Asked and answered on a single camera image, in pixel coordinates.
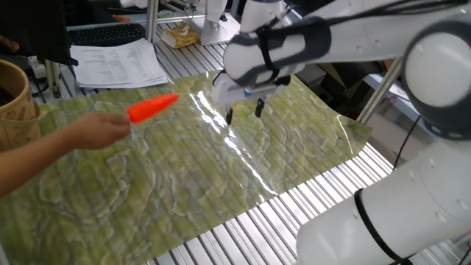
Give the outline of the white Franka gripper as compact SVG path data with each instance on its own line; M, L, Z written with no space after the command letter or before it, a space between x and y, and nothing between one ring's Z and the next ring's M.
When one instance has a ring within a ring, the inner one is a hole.
M272 94L280 93L291 82L291 77L281 77L275 81L266 83L240 86L236 84L225 71L220 71L213 79L211 94L213 101L221 106L231 106L236 102L242 102L247 99L258 99L255 116L260 118L264 109L265 100ZM233 119L233 109L226 109L225 121L228 126Z

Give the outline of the person's bare hand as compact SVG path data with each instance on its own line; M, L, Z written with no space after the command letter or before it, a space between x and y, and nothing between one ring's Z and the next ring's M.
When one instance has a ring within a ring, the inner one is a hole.
M68 142L74 149L103 149L130 134L128 115L89 113L65 129Z

